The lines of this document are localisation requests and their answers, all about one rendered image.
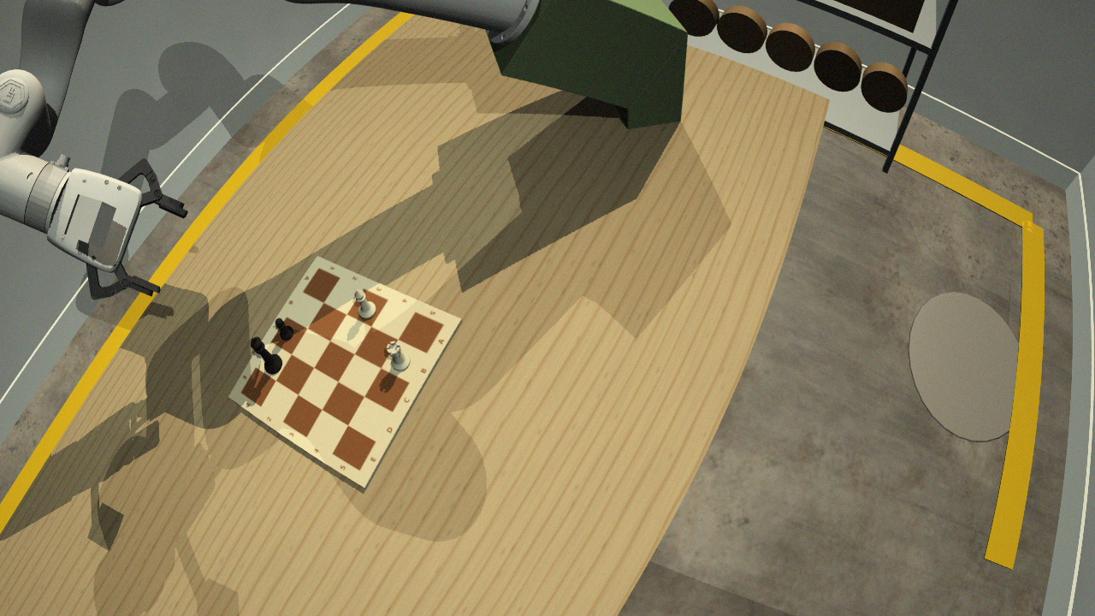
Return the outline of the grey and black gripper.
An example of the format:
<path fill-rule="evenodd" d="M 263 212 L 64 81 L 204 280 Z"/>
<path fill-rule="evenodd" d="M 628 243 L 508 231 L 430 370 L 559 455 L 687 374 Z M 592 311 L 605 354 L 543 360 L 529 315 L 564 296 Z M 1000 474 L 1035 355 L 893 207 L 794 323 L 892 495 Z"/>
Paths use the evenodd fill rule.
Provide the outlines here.
<path fill-rule="evenodd" d="M 145 175 L 150 191 L 141 194 L 138 188 L 129 186 L 129 183 L 134 178 L 138 178 L 139 175 Z M 87 196 L 87 198 L 103 200 L 103 202 L 116 208 L 103 249 L 65 234 L 78 194 Z M 160 286 L 150 284 L 137 276 L 131 277 L 122 268 L 122 258 L 124 258 L 128 243 L 132 239 L 132 228 L 136 225 L 141 207 L 150 204 L 157 204 L 162 210 L 181 218 L 185 218 L 188 213 L 183 208 L 185 204 L 162 194 L 157 175 L 145 156 L 139 163 L 134 164 L 132 168 L 127 170 L 118 181 L 101 175 L 101 173 L 80 168 L 67 172 L 65 178 L 60 181 L 60 186 L 51 198 L 50 213 L 48 213 L 44 224 L 44 233 L 47 234 L 47 240 L 53 246 L 65 251 L 68 256 L 72 256 L 77 260 L 87 263 L 87 281 L 89 281 L 93 300 L 114 297 L 127 287 L 149 297 L 152 297 L 153 292 L 160 293 Z M 124 246 L 126 246 L 125 249 Z M 97 269 L 106 270 L 106 272 L 113 270 L 118 282 L 104 287 L 99 286 Z"/>

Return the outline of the white bishop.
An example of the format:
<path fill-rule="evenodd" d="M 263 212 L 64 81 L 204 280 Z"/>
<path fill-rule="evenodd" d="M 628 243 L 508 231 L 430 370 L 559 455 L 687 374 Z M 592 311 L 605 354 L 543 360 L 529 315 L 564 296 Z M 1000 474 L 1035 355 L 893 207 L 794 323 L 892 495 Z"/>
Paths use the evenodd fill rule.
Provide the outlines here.
<path fill-rule="evenodd" d="M 357 289 L 355 295 L 353 295 L 353 297 L 355 297 L 356 300 L 360 304 L 360 307 L 358 309 L 358 313 L 361 316 L 361 318 L 364 318 L 364 319 L 372 318 L 373 315 L 374 315 L 374 313 L 376 313 L 376 306 L 373 305 L 373 303 L 370 303 L 370 301 L 366 300 L 366 295 L 364 295 L 364 291 L 359 291 Z"/>

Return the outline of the brown and cream chessboard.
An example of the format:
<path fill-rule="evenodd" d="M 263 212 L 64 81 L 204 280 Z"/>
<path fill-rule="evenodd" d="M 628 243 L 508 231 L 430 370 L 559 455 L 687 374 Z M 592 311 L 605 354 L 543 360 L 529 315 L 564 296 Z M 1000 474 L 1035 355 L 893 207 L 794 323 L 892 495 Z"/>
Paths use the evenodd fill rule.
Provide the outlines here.
<path fill-rule="evenodd" d="M 359 315 L 357 289 L 372 318 Z M 276 319 L 263 345 L 281 370 L 270 375 L 255 352 L 229 399 L 367 489 L 462 319 L 318 256 Z M 391 365 L 391 341 L 406 370 Z"/>

